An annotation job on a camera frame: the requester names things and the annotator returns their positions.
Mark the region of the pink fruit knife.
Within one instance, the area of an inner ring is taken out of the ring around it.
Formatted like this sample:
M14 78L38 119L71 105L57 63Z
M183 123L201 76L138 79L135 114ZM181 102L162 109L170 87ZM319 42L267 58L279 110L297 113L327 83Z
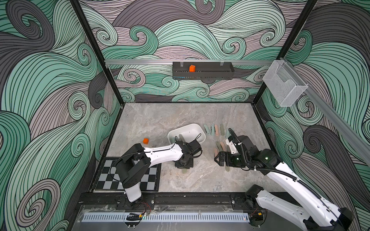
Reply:
M221 144L221 147L222 147L223 151L226 152L227 148L226 148L225 144L222 141L220 142L220 144Z

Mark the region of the white storage box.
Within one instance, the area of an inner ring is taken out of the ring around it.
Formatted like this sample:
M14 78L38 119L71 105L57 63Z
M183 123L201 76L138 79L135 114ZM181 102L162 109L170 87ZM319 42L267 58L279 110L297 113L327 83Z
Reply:
M170 144L174 143L175 137L185 142L191 142L194 139L197 139L200 144L204 143L206 140L205 132L200 125L195 123L170 131L167 135L167 139Z

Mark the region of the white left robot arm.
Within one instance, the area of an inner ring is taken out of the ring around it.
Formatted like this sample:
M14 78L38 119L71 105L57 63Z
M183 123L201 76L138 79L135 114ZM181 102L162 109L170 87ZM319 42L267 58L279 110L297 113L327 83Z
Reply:
M190 143L176 141L156 148L143 147L138 143L124 153L115 162L114 167L126 196L132 203L142 196L140 182L150 167L172 161L178 168L191 168L190 163L200 152L201 146L196 140Z

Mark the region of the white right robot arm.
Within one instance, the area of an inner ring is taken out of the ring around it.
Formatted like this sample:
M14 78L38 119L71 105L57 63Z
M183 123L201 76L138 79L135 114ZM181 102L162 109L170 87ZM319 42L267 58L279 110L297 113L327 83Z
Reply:
M218 144L215 162L223 167L258 171L279 184L295 201L290 202L273 195L254 184L235 202L254 211L250 224L261 225L268 211L290 221L303 231L347 231L354 215L348 208L339 208L311 188L280 157L269 149L259 151L247 136L229 137Z

